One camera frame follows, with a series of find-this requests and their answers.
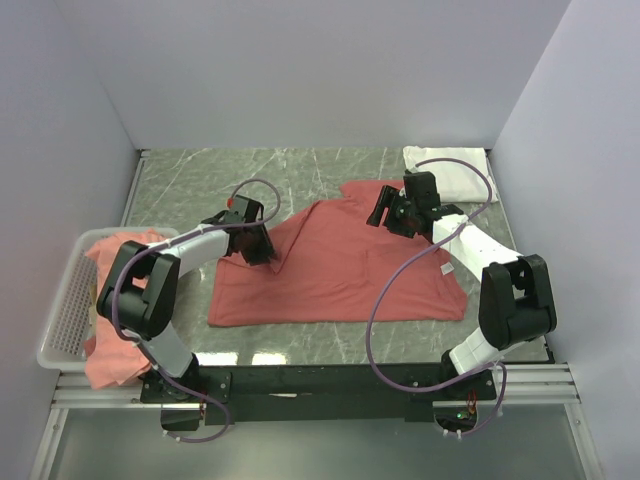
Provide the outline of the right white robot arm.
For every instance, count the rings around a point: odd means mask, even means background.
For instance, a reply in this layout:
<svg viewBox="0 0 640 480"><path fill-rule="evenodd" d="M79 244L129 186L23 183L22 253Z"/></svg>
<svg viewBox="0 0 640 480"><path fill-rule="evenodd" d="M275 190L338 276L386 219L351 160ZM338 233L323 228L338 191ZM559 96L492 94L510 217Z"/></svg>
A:
<svg viewBox="0 0 640 480"><path fill-rule="evenodd" d="M407 173L403 182L402 188L381 188L367 224L382 225L406 238L425 237L432 245L410 262L443 249L480 282L478 327L443 354L446 379L477 372L556 329L549 271L541 256L525 256L504 246L475 226L458 206L443 204L432 173Z"/></svg>

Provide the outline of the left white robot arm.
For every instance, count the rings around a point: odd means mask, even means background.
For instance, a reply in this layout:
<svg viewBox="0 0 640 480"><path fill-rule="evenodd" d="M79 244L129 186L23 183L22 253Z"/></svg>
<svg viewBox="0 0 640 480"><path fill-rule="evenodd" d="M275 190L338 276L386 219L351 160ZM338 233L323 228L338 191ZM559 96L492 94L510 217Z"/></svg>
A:
<svg viewBox="0 0 640 480"><path fill-rule="evenodd" d="M275 258L263 204L238 194L227 209L184 234L151 245L123 243L98 296L97 313L111 321L119 336L134 342L154 369L174 379L196 372L195 355L171 323L178 282L235 253L250 266Z"/></svg>

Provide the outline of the dark red t-shirt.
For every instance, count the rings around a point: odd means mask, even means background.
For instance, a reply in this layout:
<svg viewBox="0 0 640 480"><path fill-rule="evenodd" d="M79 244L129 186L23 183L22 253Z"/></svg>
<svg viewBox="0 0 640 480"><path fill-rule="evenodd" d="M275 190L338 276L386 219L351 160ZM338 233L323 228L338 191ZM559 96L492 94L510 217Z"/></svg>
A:
<svg viewBox="0 0 640 480"><path fill-rule="evenodd" d="M410 262L426 240L366 224L385 184L347 182L340 197L316 201L271 228L276 259L268 264L250 266L239 254L220 259L209 326L462 320L467 295L449 253L439 249Z"/></svg>

